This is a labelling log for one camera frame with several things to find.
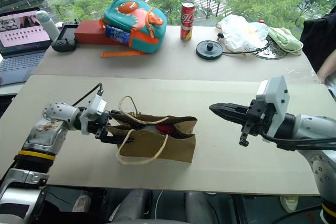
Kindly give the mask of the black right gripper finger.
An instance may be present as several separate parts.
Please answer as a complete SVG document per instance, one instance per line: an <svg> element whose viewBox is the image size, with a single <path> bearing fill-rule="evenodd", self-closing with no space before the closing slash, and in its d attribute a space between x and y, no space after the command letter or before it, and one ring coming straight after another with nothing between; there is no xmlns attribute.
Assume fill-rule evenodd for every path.
<svg viewBox="0 0 336 224"><path fill-rule="evenodd" d="M244 126L247 122L246 114L245 113L239 113L239 112L233 112L233 111L225 111L225 110L216 110L214 113L219 116L220 118L230 121L236 124L240 124Z"/></svg>
<svg viewBox="0 0 336 224"><path fill-rule="evenodd" d="M218 116L245 116L249 107L233 103L216 103L209 109Z"/></svg>

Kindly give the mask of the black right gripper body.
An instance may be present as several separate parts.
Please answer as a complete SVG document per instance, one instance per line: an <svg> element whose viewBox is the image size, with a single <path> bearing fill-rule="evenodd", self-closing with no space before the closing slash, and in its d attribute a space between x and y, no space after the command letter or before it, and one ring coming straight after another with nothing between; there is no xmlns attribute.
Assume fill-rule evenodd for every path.
<svg viewBox="0 0 336 224"><path fill-rule="evenodd" d="M245 113L239 144L248 146L248 135L257 136L261 133L267 133L275 111L273 104L253 99Z"/></svg>

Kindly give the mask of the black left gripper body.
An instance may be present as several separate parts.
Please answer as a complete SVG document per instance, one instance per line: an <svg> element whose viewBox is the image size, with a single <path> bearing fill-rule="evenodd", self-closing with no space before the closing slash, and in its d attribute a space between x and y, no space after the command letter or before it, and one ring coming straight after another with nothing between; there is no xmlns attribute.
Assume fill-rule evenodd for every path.
<svg viewBox="0 0 336 224"><path fill-rule="evenodd" d="M95 135L96 139L107 140L109 137L107 127L110 125L110 112L103 112L94 121L88 123L88 132Z"/></svg>

